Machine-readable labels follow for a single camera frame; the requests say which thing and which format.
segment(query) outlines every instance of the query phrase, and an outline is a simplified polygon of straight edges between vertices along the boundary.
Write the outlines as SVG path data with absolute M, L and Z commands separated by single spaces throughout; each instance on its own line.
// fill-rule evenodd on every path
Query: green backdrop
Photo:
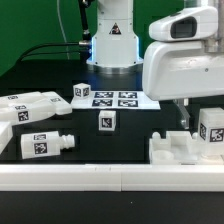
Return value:
M 140 38 L 141 56 L 152 41 L 148 35 L 149 24 L 181 10 L 183 5 L 183 0 L 134 1 L 134 31 Z M 0 10 L 0 75 L 11 68 L 28 48 L 42 43 L 63 42 L 57 0 L 0 0 Z M 96 1 L 87 9 L 87 14 L 93 35 L 96 32 Z M 61 0 L 61 16 L 68 41 L 79 41 L 82 29 L 78 1 Z M 66 59 L 66 55 L 55 58 Z

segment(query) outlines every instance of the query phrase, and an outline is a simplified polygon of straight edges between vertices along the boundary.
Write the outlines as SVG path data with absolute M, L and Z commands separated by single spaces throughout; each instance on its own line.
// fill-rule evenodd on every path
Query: black square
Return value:
M 18 113 L 19 122 L 28 121 L 29 120 L 29 112 L 23 111 Z
M 15 99 L 18 99 L 18 96 L 9 96 L 8 99 L 9 100 L 15 100 Z
M 206 132 L 207 132 L 207 128 L 206 128 L 203 124 L 201 124 L 201 125 L 200 125 L 200 136 L 201 136 L 204 140 L 206 140 Z
M 34 144 L 35 154 L 46 154 L 47 153 L 47 143 L 35 143 Z
M 21 106 L 15 106 L 16 110 L 25 110 L 26 106 L 25 105 L 21 105 Z
M 210 142 L 223 142 L 224 139 L 224 129 L 211 129 Z
M 113 92 L 96 92 L 94 98 L 113 98 Z
M 93 100 L 93 107 L 111 107 L 113 100 Z
M 81 89 L 75 88 L 75 95 L 81 97 L 82 96 Z
M 83 96 L 89 96 L 89 88 L 83 89 Z
M 138 101 L 137 100 L 118 100 L 118 106 L 119 107 L 138 107 Z
M 138 95 L 137 92 L 119 92 L 118 97 L 126 99 L 137 99 Z
M 60 102 L 60 101 L 61 101 L 60 98 L 54 98 L 54 99 L 51 99 L 51 102 L 53 102 L 53 103 Z
M 102 118 L 102 128 L 112 128 L 112 118 Z
M 39 141 L 39 140 L 46 140 L 47 135 L 46 134 L 39 134 L 39 135 L 34 135 L 33 140 Z

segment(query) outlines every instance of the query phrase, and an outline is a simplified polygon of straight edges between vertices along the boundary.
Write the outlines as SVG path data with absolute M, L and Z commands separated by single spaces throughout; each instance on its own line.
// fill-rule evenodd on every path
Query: white cube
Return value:
M 91 86 L 85 83 L 80 83 L 73 86 L 74 97 L 79 99 L 85 99 L 89 97 L 91 92 Z
M 224 110 L 201 109 L 198 122 L 198 140 L 204 155 L 224 155 Z
M 116 126 L 116 111 L 101 110 L 99 114 L 99 130 L 114 131 Z

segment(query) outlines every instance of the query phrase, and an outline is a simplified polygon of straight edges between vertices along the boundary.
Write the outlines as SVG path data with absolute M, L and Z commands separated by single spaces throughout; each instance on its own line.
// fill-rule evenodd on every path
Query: black tabletop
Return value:
M 78 61 L 24 61 L 0 77 L 0 96 L 55 91 L 71 102 L 73 85 L 92 90 L 141 91 L 141 72 L 97 74 Z M 223 97 L 198 98 L 187 107 L 189 131 L 197 130 L 200 108 L 221 106 Z M 0 155 L 1 164 L 148 164 L 148 140 L 154 131 L 183 130 L 171 101 L 161 110 L 116 110 L 114 132 L 98 130 L 100 110 L 73 110 L 65 116 L 13 127 L 13 138 Z M 61 156 L 22 160 L 21 134 L 58 130 L 74 134 L 75 148 Z M 223 223 L 223 193 L 199 192 L 1 192 L 1 223 Z
M 105 75 L 88 71 L 79 61 L 24 61 L 0 78 L 0 95 L 55 91 L 68 102 L 73 85 L 87 83 L 97 91 L 141 91 L 141 72 Z M 100 110 L 73 110 L 72 114 L 13 127 L 14 137 L 0 155 L 2 163 L 149 163 L 148 141 L 154 131 L 181 129 L 180 114 L 170 102 L 161 110 L 116 110 L 114 132 L 99 131 Z M 72 134 L 76 147 L 61 156 L 22 160 L 21 134 L 59 131 Z

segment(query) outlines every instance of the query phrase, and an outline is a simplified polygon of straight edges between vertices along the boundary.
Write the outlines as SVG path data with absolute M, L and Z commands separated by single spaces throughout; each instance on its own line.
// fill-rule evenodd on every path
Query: white cable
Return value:
M 62 19 L 61 19 L 60 0 L 57 0 L 57 15 L 58 15 L 58 21 L 59 21 L 59 24 L 60 24 L 60 28 L 61 28 L 61 32 L 62 32 L 62 36 L 63 36 L 64 42 L 67 43 L 67 38 L 66 38 L 66 35 L 65 35 L 65 30 L 64 30 L 63 23 L 62 23 Z

